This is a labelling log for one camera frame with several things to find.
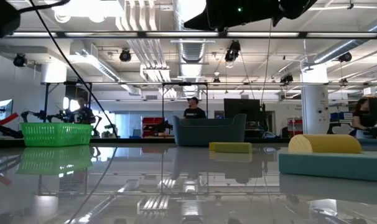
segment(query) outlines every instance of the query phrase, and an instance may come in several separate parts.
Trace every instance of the green basket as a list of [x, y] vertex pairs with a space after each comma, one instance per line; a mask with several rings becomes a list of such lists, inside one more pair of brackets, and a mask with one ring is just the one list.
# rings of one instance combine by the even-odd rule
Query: green basket
[[93, 126], [71, 123], [21, 123], [26, 146], [77, 146], [90, 142]]
[[26, 148], [16, 173], [57, 175], [92, 166], [91, 157], [89, 146]]

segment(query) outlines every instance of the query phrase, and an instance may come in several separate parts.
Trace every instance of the glossy table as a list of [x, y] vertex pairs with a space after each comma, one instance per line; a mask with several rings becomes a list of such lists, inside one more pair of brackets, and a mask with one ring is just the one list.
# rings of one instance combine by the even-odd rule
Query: glossy table
[[0, 216], [21, 224], [72, 216], [71, 223], [377, 224], [377, 182], [280, 175], [286, 146], [254, 144], [252, 154], [174, 144], [3, 149]]

